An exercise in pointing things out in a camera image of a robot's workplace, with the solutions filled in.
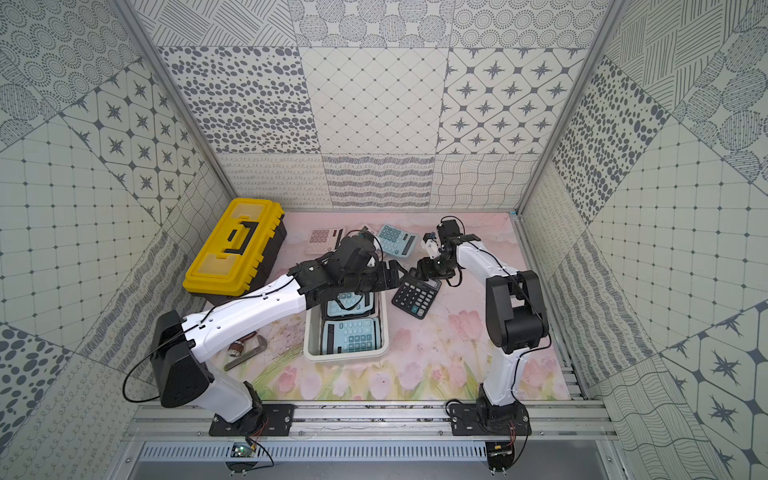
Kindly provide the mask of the black calculator back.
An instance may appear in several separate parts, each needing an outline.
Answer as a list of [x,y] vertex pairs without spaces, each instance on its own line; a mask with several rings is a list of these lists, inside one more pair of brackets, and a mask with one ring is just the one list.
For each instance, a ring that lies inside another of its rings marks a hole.
[[411,268],[402,278],[391,304],[406,314],[423,320],[435,302],[442,286],[441,280],[422,280],[417,270]]

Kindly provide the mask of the white plastic storage box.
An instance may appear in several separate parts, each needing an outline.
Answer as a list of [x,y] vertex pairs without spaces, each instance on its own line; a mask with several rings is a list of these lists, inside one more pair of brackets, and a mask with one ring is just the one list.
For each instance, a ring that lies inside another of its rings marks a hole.
[[383,356],[390,346],[389,320],[386,296],[384,293],[376,293],[376,314],[372,318],[378,318],[380,322],[380,335],[382,344],[378,350],[359,353],[345,353],[339,355],[323,355],[321,353],[321,337],[326,320],[321,314],[321,306],[309,310],[306,314],[303,354],[305,358],[315,363],[349,363],[357,361],[369,361]]

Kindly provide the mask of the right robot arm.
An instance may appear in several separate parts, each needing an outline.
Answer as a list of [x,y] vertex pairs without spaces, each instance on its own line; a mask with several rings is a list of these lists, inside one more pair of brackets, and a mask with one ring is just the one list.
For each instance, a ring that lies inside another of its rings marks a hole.
[[486,330],[497,351],[479,388],[479,414],[486,418],[519,415],[522,403],[516,389],[523,359],[550,337],[538,275],[502,262],[453,215],[443,217],[422,243],[427,255],[415,267],[419,280],[448,281],[469,273],[484,287]]

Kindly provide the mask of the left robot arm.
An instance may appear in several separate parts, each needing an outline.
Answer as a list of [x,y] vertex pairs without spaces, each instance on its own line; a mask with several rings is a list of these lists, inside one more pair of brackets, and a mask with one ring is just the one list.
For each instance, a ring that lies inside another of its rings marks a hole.
[[376,246],[368,232],[346,237],[335,251],[295,265],[250,294],[185,317],[176,311],[163,314],[149,354],[160,404],[202,407],[240,433],[255,433],[265,419],[261,399],[250,383],[214,366],[212,357],[248,333],[342,293],[398,288],[407,269],[396,260],[380,259]]

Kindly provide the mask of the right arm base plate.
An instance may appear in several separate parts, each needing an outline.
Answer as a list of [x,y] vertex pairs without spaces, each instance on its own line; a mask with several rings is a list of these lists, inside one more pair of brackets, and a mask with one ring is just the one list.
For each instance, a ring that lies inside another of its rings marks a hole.
[[481,400],[469,404],[449,401],[445,404],[454,436],[529,436],[532,433],[530,415],[519,401],[495,406]]

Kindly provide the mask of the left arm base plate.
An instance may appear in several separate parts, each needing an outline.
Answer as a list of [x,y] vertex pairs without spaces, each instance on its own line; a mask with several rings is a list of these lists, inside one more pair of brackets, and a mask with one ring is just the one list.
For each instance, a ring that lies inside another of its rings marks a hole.
[[215,414],[208,435],[211,437],[287,437],[293,424],[296,406],[289,403],[264,404],[230,423]]

